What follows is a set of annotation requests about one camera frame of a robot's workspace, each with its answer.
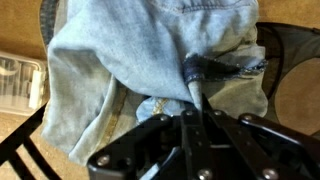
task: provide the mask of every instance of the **light blue denim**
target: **light blue denim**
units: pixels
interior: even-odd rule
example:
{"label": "light blue denim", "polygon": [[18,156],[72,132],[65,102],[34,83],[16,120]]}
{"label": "light blue denim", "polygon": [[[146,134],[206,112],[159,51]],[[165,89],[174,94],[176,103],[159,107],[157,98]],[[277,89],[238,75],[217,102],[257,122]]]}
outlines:
{"label": "light blue denim", "polygon": [[193,102],[182,76],[186,55],[215,58],[255,45],[257,19],[256,0],[70,0],[67,23],[48,47],[42,136],[84,165],[108,125],[116,79],[139,94]]}

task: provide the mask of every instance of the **bolt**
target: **bolt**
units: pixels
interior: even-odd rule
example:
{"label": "bolt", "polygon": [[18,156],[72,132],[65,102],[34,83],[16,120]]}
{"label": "bolt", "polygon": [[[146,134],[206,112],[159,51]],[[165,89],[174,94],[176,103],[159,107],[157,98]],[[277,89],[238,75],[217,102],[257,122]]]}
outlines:
{"label": "bolt", "polygon": [[221,113],[221,111],[214,111],[214,114],[215,114],[216,116],[220,116],[222,113]]}
{"label": "bolt", "polygon": [[107,165],[109,162],[110,162],[110,156],[109,156],[109,155],[101,156],[101,157],[97,160],[98,166]]}
{"label": "bolt", "polygon": [[192,112],[192,111],[187,111],[186,114],[187,114],[188,116],[192,116],[192,115],[193,115],[193,112]]}
{"label": "bolt", "polygon": [[279,179],[279,175],[277,173],[276,170],[274,169],[264,169],[262,171],[263,173],[263,176],[266,178],[266,179],[270,179],[270,180],[277,180]]}
{"label": "bolt", "polygon": [[161,121],[166,121],[166,120],[168,120],[168,119],[169,119],[168,116],[161,116],[161,117],[160,117],[160,120],[161,120]]}
{"label": "bolt", "polygon": [[250,115],[245,115],[243,118],[245,120],[247,120],[247,121],[251,121],[252,120],[252,116],[250,116]]}
{"label": "bolt", "polygon": [[210,180],[212,179],[212,172],[210,169],[201,169],[198,176],[200,180]]}

